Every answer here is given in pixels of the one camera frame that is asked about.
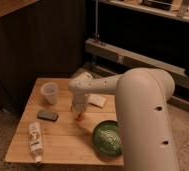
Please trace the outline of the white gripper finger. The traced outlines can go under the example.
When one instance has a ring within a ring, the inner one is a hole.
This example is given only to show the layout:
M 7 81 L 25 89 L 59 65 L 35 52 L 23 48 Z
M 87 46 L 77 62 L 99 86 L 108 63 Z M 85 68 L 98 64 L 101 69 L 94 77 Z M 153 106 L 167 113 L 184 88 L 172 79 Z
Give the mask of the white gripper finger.
M 78 119 L 81 119 L 81 118 L 83 118 L 84 117 L 84 115 L 85 115 L 85 110 L 83 110 L 79 115 L 78 115 Z
M 71 106 L 70 106 L 70 110 L 73 112 L 73 111 L 75 111 L 75 106 L 72 104 Z

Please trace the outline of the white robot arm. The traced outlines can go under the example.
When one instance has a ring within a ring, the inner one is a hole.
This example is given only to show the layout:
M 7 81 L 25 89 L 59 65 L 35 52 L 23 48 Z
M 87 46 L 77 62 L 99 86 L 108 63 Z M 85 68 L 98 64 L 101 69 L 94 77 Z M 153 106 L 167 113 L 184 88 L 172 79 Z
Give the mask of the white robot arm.
M 135 68 L 103 78 L 84 72 L 68 89 L 76 116 L 84 113 L 88 94 L 115 96 L 125 171 L 180 171 L 167 108 L 175 82 L 167 71 Z

